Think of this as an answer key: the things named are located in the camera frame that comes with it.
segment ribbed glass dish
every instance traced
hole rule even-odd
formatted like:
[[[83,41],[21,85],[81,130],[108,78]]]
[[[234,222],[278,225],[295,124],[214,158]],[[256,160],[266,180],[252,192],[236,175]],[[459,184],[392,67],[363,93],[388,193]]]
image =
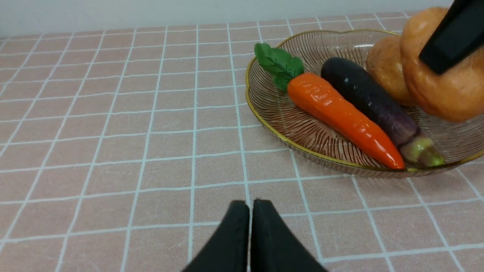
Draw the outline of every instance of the ribbed glass dish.
[[[319,75],[323,62],[336,56],[366,68],[366,56],[371,47],[389,35],[397,34],[383,30],[316,30],[289,37],[278,47],[300,57],[306,70]],[[484,154],[484,115],[456,124],[409,108],[408,113],[434,140],[447,164],[426,168],[408,165],[405,170],[392,170],[369,158],[343,136],[295,106],[286,94],[276,89],[270,75],[256,59],[249,63],[245,80],[247,103],[261,124],[287,147],[336,171],[366,177],[424,176],[453,169]]]

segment gold rim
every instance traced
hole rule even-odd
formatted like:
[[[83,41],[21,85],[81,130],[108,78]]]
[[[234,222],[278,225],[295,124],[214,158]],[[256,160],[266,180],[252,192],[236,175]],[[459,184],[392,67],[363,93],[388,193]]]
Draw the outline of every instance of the gold rim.
[[[384,32],[384,33],[393,34],[393,35],[399,35],[398,33],[395,33],[395,32],[386,31],[386,30],[377,30],[377,29],[357,29],[357,30],[348,30],[348,31],[310,30],[310,31],[301,32],[301,33],[298,33],[298,34],[295,34],[295,35],[292,35],[292,36],[288,37],[287,39],[285,39],[281,43],[279,43],[277,45],[277,47],[281,47],[282,44],[284,44],[285,42],[287,42],[290,39],[293,39],[293,38],[295,38],[297,36],[304,35],[304,34],[307,34],[307,33],[320,32],[320,33],[345,34],[345,33],[360,32],[360,31],[376,31],[376,32]],[[259,120],[259,122],[261,122],[263,126],[265,126],[272,133],[274,133],[274,135],[276,135],[280,140],[288,143],[292,147],[294,147],[296,149],[299,149],[299,150],[301,150],[301,151],[303,151],[303,152],[305,152],[307,154],[310,154],[310,155],[315,156],[317,158],[320,158],[320,159],[323,159],[323,160],[327,160],[327,161],[330,161],[330,162],[333,162],[333,163],[336,163],[336,164],[339,164],[339,165],[343,165],[343,166],[349,166],[349,167],[360,168],[360,169],[367,169],[367,170],[374,170],[374,171],[382,171],[382,172],[395,172],[395,173],[425,172],[425,171],[431,171],[431,170],[437,170],[437,169],[442,169],[442,168],[449,168],[449,167],[459,166],[459,165],[468,163],[470,161],[473,161],[473,160],[475,160],[475,159],[477,159],[477,158],[479,158],[479,157],[481,157],[481,156],[484,155],[484,150],[481,150],[479,153],[476,153],[476,154],[474,154],[472,156],[469,156],[467,158],[464,158],[464,159],[461,159],[459,161],[452,162],[452,163],[446,163],[446,164],[443,164],[443,165],[440,165],[440,166],[422,167],[422,168],[406,168],[406,169],[403,169],[403,170],[394,170],[394,169],[384,168],[384,167],[373,167],[373,166],[366,166],[366,165],[355,164],[355,163],[351,163],[351,162],[343,161],[343,160],[338,160],[338,159],[335,159],[335,158],[332,158],[332,157],[328,157],[328,156],[325,156],[323,154],[314,152],[314,151],[312,151],[310,149],[307,149],[307,148],[305,148],[305,147],[303,147],[301,145],[298,145],[297,143],[293,142],[292,140],[290,140],[286,136],[284,136],[281,133],[279,133],[271,125],[269,125],[261,117],[261,115],[257,112],[257,110],[255,109],[254,105],[252,104],[252,101],[249,98],[249,89],[250,89],[249,70],[250,70],[250,68],[251,68],[251,66],[252,66],[252,64],[254,63],[255,60],[256,60],[256,58],[253,57],[252,60],[249,62],[249,65],[247,66],[247,70],[245,71],[245,99],[247,100],[247,104],[249,105],[250,110],[256,116],[256,118]]]

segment toy vegetable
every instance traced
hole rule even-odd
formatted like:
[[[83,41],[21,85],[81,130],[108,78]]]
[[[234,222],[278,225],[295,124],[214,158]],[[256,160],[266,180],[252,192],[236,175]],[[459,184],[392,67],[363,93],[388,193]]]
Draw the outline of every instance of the toy vegetable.
[[[432,139],[363,67],[350,60],[333,57],[324,62],[321,77],[380,126],[405,160],[423,166],[445,163]]]
[[[446,121],[464,122],[484,113],[484,47],[441,76],[419,58],[447,11],[432,7],[408,20],[400,43],[403,75],[410,95],[422,110]]]
[[[348,138],[364,153],[388,168],[404,169],[403,158],[378,125],[346,101],[323,78],[305,73],[303,62],[280,48],[256,44],[259,65],[273,76],[293,103]]]
[[[400,105],[415,106],[403,79],[400,36],[379,40],[366,57],[366,71]]]

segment white wall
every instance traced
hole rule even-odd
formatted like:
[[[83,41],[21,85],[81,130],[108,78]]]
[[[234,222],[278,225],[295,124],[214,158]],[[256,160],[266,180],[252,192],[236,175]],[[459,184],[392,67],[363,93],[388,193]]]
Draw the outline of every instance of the white wall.
[[[451,0],[0,0],[0,37],[418,10]]]

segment orange carrot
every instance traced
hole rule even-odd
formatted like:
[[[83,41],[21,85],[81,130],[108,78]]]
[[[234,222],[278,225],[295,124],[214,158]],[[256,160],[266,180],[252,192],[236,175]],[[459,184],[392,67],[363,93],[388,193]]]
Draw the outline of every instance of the orange carrot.
[[[301,59],[268,44],[256,44],[255,53],[261,67],[273,76],[279,89],[287,91],[296,106],[328,124],[386,167],[405,168],[402,155],[385,132],[328,81],[305,73]]]
[[[304,73],[289,81],[294,104],[348,138],[368,156],[388,168],[404,169],[403,158],[384,131],[323,78]]]

